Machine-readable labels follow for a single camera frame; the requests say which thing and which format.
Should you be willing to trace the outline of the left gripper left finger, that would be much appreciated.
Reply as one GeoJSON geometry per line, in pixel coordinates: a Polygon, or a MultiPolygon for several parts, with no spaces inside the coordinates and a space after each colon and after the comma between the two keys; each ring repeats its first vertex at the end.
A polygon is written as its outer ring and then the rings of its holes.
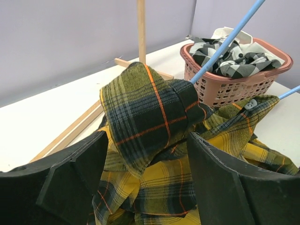
{"type": "Polygon", "coordinates": [[[3,225],[84,225],[104,168],[108,138],[97,131],[0,174],[3,225]]]}

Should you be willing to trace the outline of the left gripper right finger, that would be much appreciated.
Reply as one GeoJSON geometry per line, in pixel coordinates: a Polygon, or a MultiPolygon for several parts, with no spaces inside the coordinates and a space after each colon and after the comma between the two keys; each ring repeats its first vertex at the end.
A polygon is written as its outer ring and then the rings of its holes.
{"type": "Polygon", "coordinates": [[[197,133],[187,138],[203,225],[297,225],[300,179],[262,169],[219,150],[197,133]]]}

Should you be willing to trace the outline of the yellow plaid shirt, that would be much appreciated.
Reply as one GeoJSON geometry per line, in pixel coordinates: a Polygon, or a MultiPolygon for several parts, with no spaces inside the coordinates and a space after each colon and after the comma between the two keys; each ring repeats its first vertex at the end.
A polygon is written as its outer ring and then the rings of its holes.
{"type": "Polygon", "coordinates": [[[247,163],[287,175],[299,171],[254,134],[278,103],[274,95],[210,108],[192,83],[166,81],[134,62],[101,89],[100,100],[105,114],[99,129],[108,148],[89,225],[198,225],[190,132],[247,163]]]}

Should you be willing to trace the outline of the pink plastic laundry basket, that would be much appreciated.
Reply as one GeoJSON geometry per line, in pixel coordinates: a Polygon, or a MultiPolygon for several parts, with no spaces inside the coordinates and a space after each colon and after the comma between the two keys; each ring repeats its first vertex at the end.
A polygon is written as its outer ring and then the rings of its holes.
{"type": "Polygon", "coordinates": [[[201,102],[220,107],[264,94],[280,74],[292,68],[293,60],[287,53],[259,38],[253,38],[253,42],[281,58],[283,65],[278,69],[262,71],[241,79],[230,79],[206,72],[194,85],[201,102]]]}

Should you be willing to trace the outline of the black white checked shirt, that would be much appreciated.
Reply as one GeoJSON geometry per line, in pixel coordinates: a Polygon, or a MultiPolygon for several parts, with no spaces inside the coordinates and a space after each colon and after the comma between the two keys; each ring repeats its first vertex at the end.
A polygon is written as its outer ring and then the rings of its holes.
{"type": "MultiPolygon", "coordinates": [[[[204,66],[224,42],[224,38],[196,38],[189,54],[199,66],[204,66]]],[[[239,79],[252,76],[261,71],[281,67],[285,60],[267,50],[261,44],[239,44],[234,40],[224,54],[216,60],[208,72],[239,79]]]]}

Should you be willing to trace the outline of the blue hanger of yellow shirt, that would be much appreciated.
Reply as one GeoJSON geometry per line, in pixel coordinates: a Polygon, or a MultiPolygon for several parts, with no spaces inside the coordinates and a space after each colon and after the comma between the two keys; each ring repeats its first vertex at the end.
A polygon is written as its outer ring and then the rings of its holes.
{"type": "Polygon", "coordinates": [[[180,54],[185,60],[185,79],[189,80],[193,85],[201,79],[201,77],[208,72],[208,69],[213,66],[216,60],[220,57],[220,55],[226,52],[227,48],[231,45],[231,43],[235,40],[236,36],[240,31],[244,28],[244,26],[248,23],[248,21],[252,18],[252,16],[257,12],[260,6],[264,2],[262,0],[258,0],[254,3],[251,9],[246,13],[244,18],[239,22],[239,24],[233,29],[233,31],[225,38],[222,45],[217,49],[214,55],[209,59],[209,61],[204,66],[199,66],[192,56],[189,54],[189,50],[194,44],[188,44],[181,48],[180,54]]]}

